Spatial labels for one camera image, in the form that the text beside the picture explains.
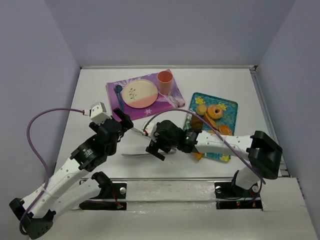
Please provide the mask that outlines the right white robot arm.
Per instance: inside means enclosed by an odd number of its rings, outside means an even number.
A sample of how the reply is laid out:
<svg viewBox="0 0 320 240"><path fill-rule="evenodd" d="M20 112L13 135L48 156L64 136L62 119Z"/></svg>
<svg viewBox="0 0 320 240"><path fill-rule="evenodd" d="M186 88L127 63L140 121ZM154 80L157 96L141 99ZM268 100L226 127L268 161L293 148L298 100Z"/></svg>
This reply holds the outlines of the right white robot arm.
<svg viewBox="0 0 320 240"><path fill-rule="evenodd" d="M245 167L235 173L233 184L241 189L249 190L260 180L278 178L283 150L263 131L246 136L220 135L192 128L183 130L170 120L146 124L143 131L151 138L146 151L160 160L165 157L159 150L168 153L171 149L238 157Z"/></svg>

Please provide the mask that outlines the metal tongs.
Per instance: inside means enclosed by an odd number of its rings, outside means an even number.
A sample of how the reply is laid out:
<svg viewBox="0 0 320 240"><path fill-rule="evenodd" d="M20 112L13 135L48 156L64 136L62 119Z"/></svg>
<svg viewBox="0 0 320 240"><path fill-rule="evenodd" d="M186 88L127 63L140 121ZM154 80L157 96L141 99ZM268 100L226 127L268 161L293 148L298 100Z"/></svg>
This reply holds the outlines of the metal tongs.
<svg viewBox="0 0 320 240"><path fill-rule="evenodd" d="M141 136L144 136L144 137L147 136L142 130L139 130L139 129L135 128L135 127L131 128L130 130L135 132L136 134L141 135ZM172 148L168 153L160 152L160 154L162 156L165 156L165 155L173 155L176 152L177 152L177 150L175 148ZM138 153L138 154L122 153L121 155L123 157L146 157L146 156L150 156L151 154L147 152L147 153Z"/></svg>

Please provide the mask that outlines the orange croissant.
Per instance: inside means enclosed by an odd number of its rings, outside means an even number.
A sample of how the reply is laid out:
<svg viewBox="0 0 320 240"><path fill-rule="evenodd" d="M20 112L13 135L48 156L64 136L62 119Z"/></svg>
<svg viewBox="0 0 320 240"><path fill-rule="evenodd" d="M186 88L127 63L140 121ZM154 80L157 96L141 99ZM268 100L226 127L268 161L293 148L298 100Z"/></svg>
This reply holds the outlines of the orange croissant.
<svg viewBox="0 0 320 240"><path fill-rule="evenodd" d="M197 161L200 161L202 159L202 157L203 157L202 153L197 153L197 152L192 152L191 155Z"/></svg>

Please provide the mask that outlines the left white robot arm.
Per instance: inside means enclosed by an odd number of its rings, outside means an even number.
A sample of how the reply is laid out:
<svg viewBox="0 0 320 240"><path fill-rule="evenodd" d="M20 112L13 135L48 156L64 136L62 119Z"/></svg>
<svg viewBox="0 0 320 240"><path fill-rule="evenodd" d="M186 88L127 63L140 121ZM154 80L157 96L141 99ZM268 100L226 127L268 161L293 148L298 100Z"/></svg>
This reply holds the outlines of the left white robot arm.
<svg viewBox="0 0 320 240"><path fill-rule="evenodd" d="M119 120L107 114L104 104L96 103L88 110L80 110L91 120L89 127L94 135L79 145L53 175L47 174L44 183L24 198L13 199L9 207L19 220L23 235L36 240L46 234L54 221L79 205L98 195L116 198L113 182L102 171L76 188L72 186L106 162L116 153L117 144L134 124L121 109L114 109Z"/></svg>

